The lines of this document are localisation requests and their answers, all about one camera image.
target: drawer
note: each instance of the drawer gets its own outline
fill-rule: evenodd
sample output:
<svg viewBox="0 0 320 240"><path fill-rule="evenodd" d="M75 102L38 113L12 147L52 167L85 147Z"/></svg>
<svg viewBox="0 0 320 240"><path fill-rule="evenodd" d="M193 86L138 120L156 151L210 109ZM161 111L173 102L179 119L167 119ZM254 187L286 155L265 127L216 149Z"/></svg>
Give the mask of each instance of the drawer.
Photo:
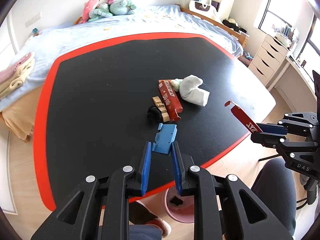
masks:
<svg viewBox="0 0 320 240"><path fill-rule="evenodd" d="M267 43L266 41L263 42L262 47L266 49L267 52L269 52L272 56L276 58L277 61L281 62L284 58L284 56L276 50L275 47Z"/></svg>
<svg viewBox="0 0 320 240"><path fill-rule="evenodd" d="M288 50L279 41L275 40L270 35L266 36L265 41L272 47L274 47L277 51L279 51L281 55L285 56L287 54Z"/></svg>
<svg viewBox="0 0 320 240"><path fill-rule="evenodd" d="M270 68L259 56L254 57L252 64L254 64L268 79L274 73L273 69Z"/></svg>
<svg viewBox="0 0 320 240"><path fill-rule="evenodd" d="M257 56L259 56L259 58L261 58L265 63L267 63L268 66L272 68L274 71L280 65L280 62L277 61L277 59L273 57L269 52L267 52L266 49L263 47L259 49Z"/></svg>
<svg viewBox="0 0 320 240"><path fill-rule="evenodd" d="M249 69L261 81L263 85L267 83L268 78L264 74L262 74L262 72L255 65L251 63Z"/></svg>

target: table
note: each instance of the table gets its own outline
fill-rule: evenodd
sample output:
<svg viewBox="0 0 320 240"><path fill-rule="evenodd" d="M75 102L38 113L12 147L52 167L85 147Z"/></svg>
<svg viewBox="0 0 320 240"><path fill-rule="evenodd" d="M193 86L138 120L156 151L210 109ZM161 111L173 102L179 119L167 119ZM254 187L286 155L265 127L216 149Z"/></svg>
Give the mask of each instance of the table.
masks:
<svg viewBox="0 0 320 240"><path fill-rule="evenodd" d="M208 38L146 33L97 42L57 58L40 96L34 132L39 192L54 210L88 175L109 176L153 142L147 122L158 80L194 74L210 92L205 107L180 98L176 140L208 167L239 144L247 129L224 103L233 100L261 122L275 101L240 61ZM147 195L174 185L171 158L153 154Z"/></svg>

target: red card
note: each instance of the red card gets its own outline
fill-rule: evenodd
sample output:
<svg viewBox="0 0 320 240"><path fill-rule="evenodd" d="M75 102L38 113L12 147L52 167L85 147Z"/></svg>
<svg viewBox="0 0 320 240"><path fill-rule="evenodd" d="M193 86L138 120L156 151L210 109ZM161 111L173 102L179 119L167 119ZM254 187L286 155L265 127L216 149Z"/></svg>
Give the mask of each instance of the red card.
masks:
<svg viewBox="0 0 320 240"><path fill-rule="evenodd" d="M228 106L230 103L234 104L234 107L231 108L231 113L249 130L249 132L262 132L260 127L254 121L252 121L245 111L243 111L235 102L230 100L226 102L224 106Z"/></svg>

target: wall outlet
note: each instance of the wall outlet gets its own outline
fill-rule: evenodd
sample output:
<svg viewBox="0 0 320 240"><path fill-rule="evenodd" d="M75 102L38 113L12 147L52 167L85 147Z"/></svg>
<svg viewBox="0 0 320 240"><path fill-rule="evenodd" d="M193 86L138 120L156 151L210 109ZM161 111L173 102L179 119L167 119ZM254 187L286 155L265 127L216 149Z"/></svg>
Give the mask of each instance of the wall outlet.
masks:
<svg viewBox="0 0 320 240"><path fill-rule="evenodd" d="M37 15L33 16L30 20L28 20L25 25L29 27L31 24L35 23L37 20L41 19L42 14L39 12Z"/></svg>

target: pink towel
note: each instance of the pink towel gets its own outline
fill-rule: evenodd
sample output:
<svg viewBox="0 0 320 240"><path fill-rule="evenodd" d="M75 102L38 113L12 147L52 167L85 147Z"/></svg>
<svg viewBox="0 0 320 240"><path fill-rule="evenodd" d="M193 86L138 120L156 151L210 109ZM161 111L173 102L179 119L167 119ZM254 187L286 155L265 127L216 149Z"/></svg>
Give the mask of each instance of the pink towel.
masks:
<svg viewBox="0 0 320 240"><path fill-rule="evenodd" d="M5 70L0 71L0 83L6 81L10 77L13 76L13 74L16 72L17 67L24 63L27 59L29 59L32 56L32 53L28 53L24 55L21 59L19 59L16 63L10 65Z"/></svg>

